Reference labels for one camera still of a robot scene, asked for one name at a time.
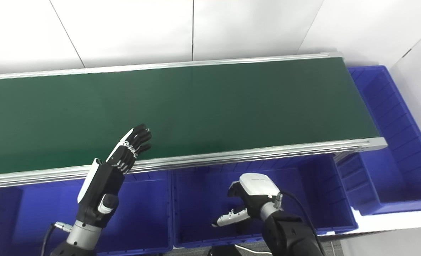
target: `white cable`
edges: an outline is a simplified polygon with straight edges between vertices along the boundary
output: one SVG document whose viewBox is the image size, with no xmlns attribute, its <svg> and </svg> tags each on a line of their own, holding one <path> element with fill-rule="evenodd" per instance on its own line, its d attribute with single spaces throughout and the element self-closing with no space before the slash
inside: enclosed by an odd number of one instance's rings
<svg viewBox="0 0 421 256">
<path fill-rule="evenodd" d="M 243 249 L 243 250 L 249 251 L 251 253 L 255 253 L 255 254 L 269 254 L 269 255 L 272 255 L 272 253 L 270 251 L 253 251 L 253 250 L 250 250 L 250 249 L 245 248 L 243 246 L 239 246 L 239 245 L 235 245 L 235 246 L 236 246 L 236 248 Z"/>
</svg>

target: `robotic hand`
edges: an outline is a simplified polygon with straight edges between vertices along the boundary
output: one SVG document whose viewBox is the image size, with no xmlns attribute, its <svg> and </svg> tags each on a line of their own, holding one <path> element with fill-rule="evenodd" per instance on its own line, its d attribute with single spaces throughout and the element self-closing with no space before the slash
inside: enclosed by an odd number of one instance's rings
<svg viewBox="0 0 421 256">
<path fill-rule="evenodd" d="M 239 181 L 231 184 L 228 196 L 240 197 L 244 207 L 220 216 L 212 226 L 229 225 L 249 218 L 260 219 L 263 222 L 262 236 L 272 255 L 323 256 L 324 250 L 314 228 L 282 209 L 283 194 L 294 199 L 304 211 L 294 195 L 280 191 L 267 175 L 243 174 Z"/>
<path fill-rule="evenodd" d="M 66 241 L 51 256 L 94 256 L 101 231 L 118 206 L 118 192 L 137 156 L 150 149 L 143 144 L 151 138 L 144 124 L 132 128 L 117 143 L 106 161 L 95 159 L 77 197 L 79 210 L 74 226 L 56 222 L 55 226 L 70 232 Z"/>
</svg>

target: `blue storage bin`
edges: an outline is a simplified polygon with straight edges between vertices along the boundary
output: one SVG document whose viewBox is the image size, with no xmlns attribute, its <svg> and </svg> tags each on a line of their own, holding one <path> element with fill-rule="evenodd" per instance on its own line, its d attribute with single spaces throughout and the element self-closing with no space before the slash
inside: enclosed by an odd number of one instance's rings
<svg viewBox="0 0 421 256">
<path fill-rule="evenodd" d="M 349 68 L 385 149 L 339 163 L 351 206 L 362 215 L 421 210 L 421 133 L 384 66 Z"/>
<path fill-rule="evenodd" d="M 253 220 L 241 234 L 237 232 L 237 225 L 211 225 L 216 217 L 243 204 L 240 198 L 227 197 L 227 193 L 231 183 L 248 172 L 265 174 L 278 188 L 294 193 L 310 214 L 318 233 L 357 228 L 332 155 L 239 162 L 173 171 L 176 247 L 262 240 L 260 220 Z M 303 216 L 295 202 L 287 197 L 282 207 Z"/>
<path fill-rule="evenodd" d="M 82 182 L 0 188 L 0 256 L 39 255 L 51 223 L 74 223 Z M 126 175 L 119 193 L 120 205 L 96 247 L 98 255 L 170 251 L 173 248 L 170 186 L 167 171 Z M 67 235 L 55 230 L 48 251 L 66 240 Z"/>
</svg>

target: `black cable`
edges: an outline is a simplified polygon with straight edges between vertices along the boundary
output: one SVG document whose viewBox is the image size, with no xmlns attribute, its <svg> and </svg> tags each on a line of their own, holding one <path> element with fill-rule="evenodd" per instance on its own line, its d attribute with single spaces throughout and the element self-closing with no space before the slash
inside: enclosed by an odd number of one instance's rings
<svg viewBox="0 0 421 256">
<path fill-rule="evenodd" d="M 43 245 L 41 246 L 40 256 L 44 256 L 44 251 L 46 251 L 46 246 L 48 245 L 49 237 L 51 237 L 51 234 L 53 233 L 55 228 L 56 226 L 54 225 L 54 223 L 51 223 L 51 225 L 49 225 L 48 230 L 46 231 L 46 234 L 43 238 Z"/>
<path fill-rule="evenodd" d="M 280 191 L 280 193 L 284 194 L 285 196 L 288 196 L 289 198 L 293 199 L 297 205 L 300 207 L 300 209 L 303 211 L 303 214 L 305 215 L 305 218 L 307 219 L 308 225 L 310 225 L 311 230 L 313 231 L 314 238 L 316 239 L 316 243 L 318 243 L 319 250 L 321 253 L 325 256 L 324 248 L 321 244 L 321 241 L 319 240 L 318 234 L 316 233 L 316 230 L 314 229 L 313 223 L 311 222 L 310 216 L 308 215 L 307 211 L 305 211 L 305 208 L 300 203 L 300 201 L 297 199 L 296 196 L 293 194 L 286 192 L 286 191 Z"/>
</svg>

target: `cable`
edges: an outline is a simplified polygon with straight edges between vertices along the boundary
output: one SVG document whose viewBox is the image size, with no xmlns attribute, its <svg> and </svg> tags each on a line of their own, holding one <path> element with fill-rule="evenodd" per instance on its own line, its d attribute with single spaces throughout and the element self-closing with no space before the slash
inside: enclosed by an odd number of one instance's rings
<svg viewBox="0 0 421 256">
<path fill-rule="evenodd" d="M 46 231 L 46 234 L 44 235 L 44 238 L 43 238 L 43 245 L 41 246 L 40 256 L 44 256 L 44 251 L 46 251 L 46 246 L 48 245 L 49 237 L 51 237 L 51 234 L 53 233 L 54 228 L 56 228 L 54 223 L 49 225 L 48 230 Z"/>
<path fill-rule="evenodd" d="M 245 247 L 243 247 L 243 246 L 239 246 L 239 245 L 235 245 L 237 248 L 239 248 L 239 249 L 243 249 L 243 250 L 246 250 L 246 251 L 249 251 L 249 252 L 252 252 L 252 253 L 255 253 L 255 254 L 269 254 L 269 255 L 272 255 L 272 253 L 271 252 L 269 252 L 269 251 L 253 251 L 253 250 L 250 250 L 250 249 L 248 249 L 248 248 L 245 248 Z"/>
<path fill-rule="evenodd" d="M 318 243 L 319 250 L 321 251 L 321 253 L 323 255 L 325 255 L 324 248 L 321 244 L 321 241 L 319 240 L 318 234 L 316 233 L 316 230 L 314 229 L 313 223 L 311 222 L 310 216 L 308 215 L 307 211 L 305 211 L 305 208 L 303 207 L 303 205 L 300 203 L 300 201 L 297 199 L 297 197 L 294 196 L 293 194 L 291 194 L 289 192 L 286 192 L 286 191 L 280 191 L 280 193 L 282 193 L 285 196 L 288 196 L 289 198 L 293 199 L 297 203 L 297 205 L 300 207 L 300 209 L 303 211 L 303 214 L 305 215 L 305 217 L 307 219 L 308 225 L 310 225 L 310 228 L 313 231 L 313 235 L 314 235 L 314 238 L 316 239 L 316 243 Z"/>
</svg>

